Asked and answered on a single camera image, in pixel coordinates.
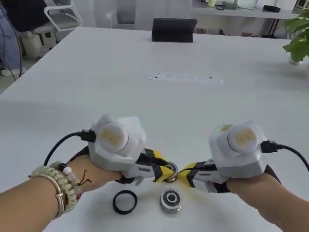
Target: black rubber ring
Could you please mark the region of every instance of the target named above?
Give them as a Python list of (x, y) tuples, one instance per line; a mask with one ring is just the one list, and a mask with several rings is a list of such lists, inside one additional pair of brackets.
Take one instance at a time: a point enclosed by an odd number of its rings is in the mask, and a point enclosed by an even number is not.
[[(121, 194), (130, 194), (130, 195), (134, 198), (134, 201), (135, 201), (135, 202), (134, 202), (134, 206), (133, 206), (132, 209), (127, 210), (127, 211), (122, 211), (122, 210), (120, 210), (120, 209), (116, 206), (116, 198), (117, 198), (119, 195), (121, 195)], [(114, 199), (112, 200), (112, 207), (113, 207), (114, 211), (115, 211), (116, 213), (118, 213), (118, 214), (121, 214), (121, 215), (126, 215), (126, 214), (131, 213), (131, 212), (135, 209), (136, 205), (137, 205), (137, 196), (136, 196), (136, 194), (135, 194), (134, 192), (132, 192), (132, 191), (130, 191), (130, 190), (122, 190), (122, 191), (120, 191), (119, 193), (117, 193), (117, 194), (114, 196)]]

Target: bracelet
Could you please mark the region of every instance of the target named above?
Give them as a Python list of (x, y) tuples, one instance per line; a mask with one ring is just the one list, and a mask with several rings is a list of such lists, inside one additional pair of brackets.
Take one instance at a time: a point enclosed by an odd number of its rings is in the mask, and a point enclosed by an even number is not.
[(72, 185), (72, 188), (75, 190), (76, 194), (76, 200), (79, 202), (79, 199), (82, 196), (82, 189), (80, 187), (80, 181), (79, 179), (76, 179), (75, 174), (72, 172), (72, 168), (67, 167), (65, 163), (62, 163), (60, 161), (56, 161), (55, 163), (52, 163), (50, 167), (55, 168), (57, 170), (60, 170), (63, 172), (64, 176), (67, 177), (70, 184)]
[(51, 178), (50, 176), (43, 174), (43, 173), (35, 174), (35, 175), (32, 175), (31, 177), (33, 178), (33, 177), (38, 177), (38, 176), (41, 176), (41, 177), (48, 179), (55, 186), (55, 188), (57, 190), (56, 198), (57, 198), (57, 201), (58, 201), (59, 210), (58, 210), (57, 215), (54, 217), (54, 219), (61, 217), (62, 214), (64, 213), (64, 203), (63, 203), (63, 199), (62, 199), (63, 192), (61, 191), (59, 184), (53, 178)]
[(65, 192), (68, 199), (68, 203), (64, 206), (64, 213), (72, 211), (78, 201), (76, 199), (77, 196), (75, 194), (75, 190), (72, 184), (69, 183), (68, 179), (64, 178), (64, 176), (60, 174), (55, 168), (47, 166), (38, 167), (32, 172), (30, 177), (36, 176), (38, 174), (45, 174), (57, 182), (59, 187)]

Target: power strip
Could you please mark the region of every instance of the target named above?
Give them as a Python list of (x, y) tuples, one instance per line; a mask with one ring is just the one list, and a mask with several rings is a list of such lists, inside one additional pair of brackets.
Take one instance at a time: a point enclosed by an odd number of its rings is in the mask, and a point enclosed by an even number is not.
[(191, 74), (169, 74), (155, 73), (145, 75), (147, 80), (154, 81), (179, 81), (179, 82), (199, 82), (204, 84), (223, 84), (223, 80), (212, 76), (191, 75)]

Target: ball bearing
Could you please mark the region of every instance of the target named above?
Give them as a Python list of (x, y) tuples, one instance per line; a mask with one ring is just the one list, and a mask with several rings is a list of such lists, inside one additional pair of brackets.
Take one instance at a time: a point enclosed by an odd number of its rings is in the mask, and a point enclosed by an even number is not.
[(178, 213), (182, 207), (182, 204), (183, 197), (175, 189), (167, 190), (160, 196), (161, 209), (167, 214)]
[(164, 181), (167, 183), (172, 183), (176, 181), (178, 175), (178, 167), (173, 162), (169, 162), (169, 164), (166, 165), (166, 167), (171, 169), (174, 172), (174, 174), (171, 175), (169, 178), (166, 178)]

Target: white motor housing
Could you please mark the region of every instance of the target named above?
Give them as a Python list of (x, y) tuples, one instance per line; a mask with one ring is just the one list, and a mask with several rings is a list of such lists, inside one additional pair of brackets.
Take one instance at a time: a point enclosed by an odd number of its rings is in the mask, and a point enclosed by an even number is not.
[(94, 143), (88, 143), (90, 159), (104, 170), (129, 170), (146, 142), (146, 133), (138, 117), (115, 119), (103, 115), (91, 130), (97, 138)]
[(222, 125), (210, 136), (213, 161), (222, 177), (250, 178), (264, 172), (260, 144), (266, 137), (253, 121), (239, 125)]

